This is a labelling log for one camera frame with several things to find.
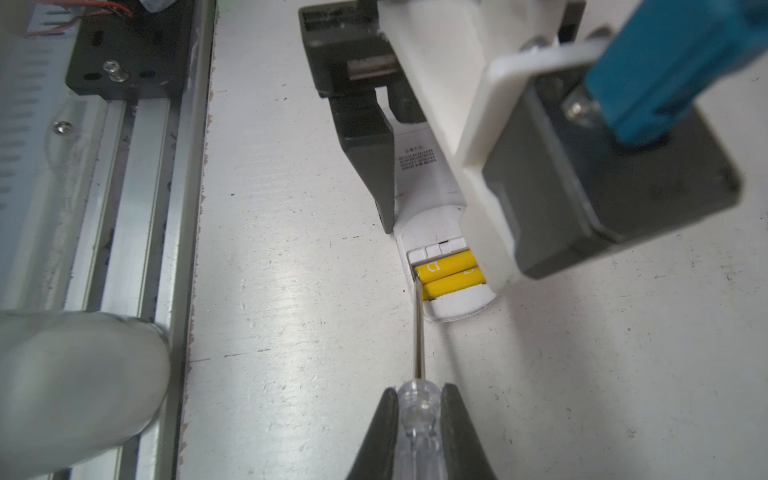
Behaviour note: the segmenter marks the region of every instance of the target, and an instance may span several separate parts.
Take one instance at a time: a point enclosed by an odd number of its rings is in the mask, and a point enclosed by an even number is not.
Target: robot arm
[[[395,213],[384,86],[397,121],[429,122],[465,200],[456,231],[498,292],[738,203],[737,169],[692,101],[768,45],[768,2],[674,4],[646,0],[615,38],[581,42],[584,3],[565,0],[359,0],[304,8],[300,22],[404,262],[425,255],[412,258],[412,218]]]

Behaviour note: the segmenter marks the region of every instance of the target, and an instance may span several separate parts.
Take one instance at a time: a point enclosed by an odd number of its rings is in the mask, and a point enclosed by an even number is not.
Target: white work surface
[[[412,374],[406,278],[301,3],[219,2],[182,480],[345,478]],[[633,4],[590,0],[582,35]],[[701,105],[744,172],[737,209],[426,325],[427,376],[458,385],[500,479],[768,476],[768,59]]]

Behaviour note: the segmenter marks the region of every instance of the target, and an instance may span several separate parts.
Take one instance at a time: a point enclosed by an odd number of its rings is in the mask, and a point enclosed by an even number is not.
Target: blue part
[[[766,47],[768,0],[645,0],[584,84],[619,141],[645,145]]]

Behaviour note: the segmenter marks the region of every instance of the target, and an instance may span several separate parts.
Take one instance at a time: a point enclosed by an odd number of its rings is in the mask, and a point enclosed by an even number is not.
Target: metal screw
[[[69,135],[74,130],[74,126],[68,121],[56,121],[53,123],[53,133],[57,135]]]
[[[582,127],[595,127],[601,121],[600,105],[592,100],[583,85],[576,87],[563,101],[565,117]]]
[[[112,81],[122,82],[130,77],[128,72],[115,60],[107,60],[101,67],[109,74],[109,79]]]

